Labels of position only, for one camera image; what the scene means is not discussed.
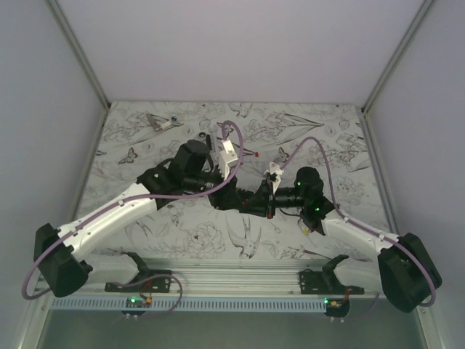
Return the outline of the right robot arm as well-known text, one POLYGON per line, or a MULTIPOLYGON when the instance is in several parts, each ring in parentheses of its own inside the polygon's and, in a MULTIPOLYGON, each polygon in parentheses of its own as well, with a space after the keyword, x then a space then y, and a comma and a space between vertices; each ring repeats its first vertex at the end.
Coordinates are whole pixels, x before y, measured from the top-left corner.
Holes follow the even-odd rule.
POLYGON ((442 279, 418 236, 398 236, 357 222, 324 196, 323 181, 312 167, 299 169, 291 188, 276 188, 277 179, 267 174, 257 192, 243 200, 243 211, 271 219, 277 209, 298 208, 309 231, 339 240, 366 258, 340 254, 327 262, 321 274, 328 293, 349 286, 380 292, 404 313, 431 304, 442 279))

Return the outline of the black fuse box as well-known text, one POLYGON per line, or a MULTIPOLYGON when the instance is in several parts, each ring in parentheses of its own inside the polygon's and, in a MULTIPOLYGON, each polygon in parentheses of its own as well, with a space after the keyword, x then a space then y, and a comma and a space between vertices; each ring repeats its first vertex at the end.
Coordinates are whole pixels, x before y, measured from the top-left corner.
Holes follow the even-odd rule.
POLYGON ((242 201, 242 205, 237 209, 242 214, 251 214, 257 217, 267 216, 267 199, 260 190, 252 192, 250 190, 237 189, 242 201))

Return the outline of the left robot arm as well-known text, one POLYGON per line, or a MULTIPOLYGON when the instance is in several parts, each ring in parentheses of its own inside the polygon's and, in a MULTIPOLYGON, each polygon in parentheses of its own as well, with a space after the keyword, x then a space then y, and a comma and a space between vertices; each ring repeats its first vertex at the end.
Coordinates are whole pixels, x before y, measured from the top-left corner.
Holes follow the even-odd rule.
POLYGON ((84 286, 95 269, 86 257, 105 239, 139 218, 176 200, 213 196, 234 179, 243 160, 243 145, 225 139, 219 163, 203 170, 210 149, 189 140, 174 158, 144 171, 122 194, 92 213, 53 228, 49 223, 35 234, 33 267, 48 284, 48 292, 65 297, 84 286))

